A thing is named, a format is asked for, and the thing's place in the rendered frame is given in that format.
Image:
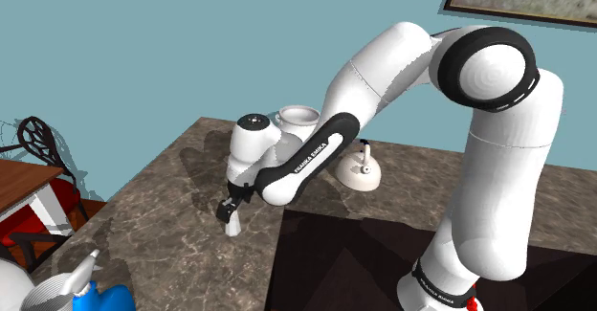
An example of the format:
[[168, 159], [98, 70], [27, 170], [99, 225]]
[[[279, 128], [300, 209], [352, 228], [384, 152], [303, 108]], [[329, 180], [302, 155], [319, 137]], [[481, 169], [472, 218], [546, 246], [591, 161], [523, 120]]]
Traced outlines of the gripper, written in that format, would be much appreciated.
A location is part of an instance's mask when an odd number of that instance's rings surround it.
[[248, 183], [238, 186], [229, 181], [227, 188], [229, 198], [219, 202], [215, 214], [222, 222], [229, 222], [232, 214], [236, 211], [236, 205], [240, 205], [242, 202], [250, 203], [254, 194], [254, 186], [250, 186]]

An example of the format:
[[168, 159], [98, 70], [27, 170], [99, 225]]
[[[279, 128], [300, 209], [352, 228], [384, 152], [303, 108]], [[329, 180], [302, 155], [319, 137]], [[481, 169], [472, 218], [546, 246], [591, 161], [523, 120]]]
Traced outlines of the small white shaker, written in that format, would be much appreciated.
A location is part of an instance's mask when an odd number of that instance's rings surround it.
[[225, 225], [225, 234], [230, 237], [238, 236], [241, 233], [241, 226], [238, 211], [234, 211], [229, 222]]

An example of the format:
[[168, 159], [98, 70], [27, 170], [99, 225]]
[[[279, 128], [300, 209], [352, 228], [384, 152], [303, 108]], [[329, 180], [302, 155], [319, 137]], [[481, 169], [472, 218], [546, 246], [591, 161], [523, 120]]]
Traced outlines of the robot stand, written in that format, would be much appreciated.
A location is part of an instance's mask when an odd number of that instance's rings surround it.
[[[286, 211], [264, 311], [403, 311], [396, 297], [433, 237], [406, 224]], [[597, 256], [530, 247], [525, 273], [480, 279], [485, 311], [597, 311]]]

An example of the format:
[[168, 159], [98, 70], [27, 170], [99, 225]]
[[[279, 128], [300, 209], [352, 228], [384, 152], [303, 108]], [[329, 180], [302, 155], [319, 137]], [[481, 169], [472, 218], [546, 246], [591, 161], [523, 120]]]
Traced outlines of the white domed kettle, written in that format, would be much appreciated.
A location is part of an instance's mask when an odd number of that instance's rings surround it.
[[380, 186], [382, 171], [371, 155], [368, 140], [361, 139], [363, 149], [348, 153], [336, 167], [336, 177], [344, 186], [357, 191], [373, 191]]

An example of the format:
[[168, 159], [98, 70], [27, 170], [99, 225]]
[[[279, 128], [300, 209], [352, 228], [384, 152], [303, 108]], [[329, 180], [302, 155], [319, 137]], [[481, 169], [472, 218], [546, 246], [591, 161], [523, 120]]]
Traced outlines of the blue bottle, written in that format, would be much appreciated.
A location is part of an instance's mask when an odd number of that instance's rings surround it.
[[72, 311], [137, 311], [129, 289], [122, 284], [100, 293], [97, 284], [91, 280], [80, 296], [72, 299]]

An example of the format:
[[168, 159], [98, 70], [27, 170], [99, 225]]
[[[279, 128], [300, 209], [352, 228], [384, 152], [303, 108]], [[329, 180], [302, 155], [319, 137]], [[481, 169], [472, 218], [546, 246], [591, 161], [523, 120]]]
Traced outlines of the black ornate chair red seat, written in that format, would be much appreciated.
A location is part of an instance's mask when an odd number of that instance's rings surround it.
[[62, 161], [50, 126], [38, 117], [30, 116], [18, 125], [16, 138], [17, 144], [0, 146], [0, 153], [24, 148], [47, 166], [61, 168], [72, 181], [55, 178], [50, 182], [58, 201], [66, 205], [64, 211], [67, 213], [77, 207], [83, 218], [88, 221], [89, 216], [81, 201], [76, 176]]

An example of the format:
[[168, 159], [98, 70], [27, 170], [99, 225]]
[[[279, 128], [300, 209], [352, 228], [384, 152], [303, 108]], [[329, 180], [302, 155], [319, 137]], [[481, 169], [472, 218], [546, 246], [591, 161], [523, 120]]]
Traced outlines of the dark chair red seat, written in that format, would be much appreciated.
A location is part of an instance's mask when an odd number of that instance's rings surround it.
[[[69, 239], [65, 235], [44, 233], [45, 230], [45, 225], [31, 208], [18, 210], [0, 222], [0, 258], [16, 263], [10, 247], [18, 246], [23, 253], [27, 272], [32, 273]], [[54, 243], [54, 246], [36, 255], [34, 242]]]

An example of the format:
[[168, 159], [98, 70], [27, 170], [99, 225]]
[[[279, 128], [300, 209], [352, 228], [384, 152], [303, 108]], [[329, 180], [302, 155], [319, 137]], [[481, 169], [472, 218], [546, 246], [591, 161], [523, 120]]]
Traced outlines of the wooden table white legs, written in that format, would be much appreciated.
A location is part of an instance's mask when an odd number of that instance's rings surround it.
[[51, 234], [72, 235], [74, 229], [50, 182], [60, 167], [0, 159], [0, 222], [29, 206]]

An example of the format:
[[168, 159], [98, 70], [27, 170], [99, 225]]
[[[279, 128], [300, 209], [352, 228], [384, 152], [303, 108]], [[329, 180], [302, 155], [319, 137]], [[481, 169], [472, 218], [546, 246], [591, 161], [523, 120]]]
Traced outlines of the white round object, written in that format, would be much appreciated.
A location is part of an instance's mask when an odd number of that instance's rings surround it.
[[0, 258], [0, 311], [20, 311], [33, 288], [31, 276], [24, 268]]

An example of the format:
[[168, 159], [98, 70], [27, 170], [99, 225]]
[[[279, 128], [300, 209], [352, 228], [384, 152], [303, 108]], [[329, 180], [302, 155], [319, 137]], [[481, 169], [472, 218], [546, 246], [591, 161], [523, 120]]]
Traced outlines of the white two-handled vase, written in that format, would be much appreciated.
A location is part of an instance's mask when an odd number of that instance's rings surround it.
[[305, 142], [315, 130], [320, 112], [306, 105], [287, 105], [275, 114], [276, 126]]

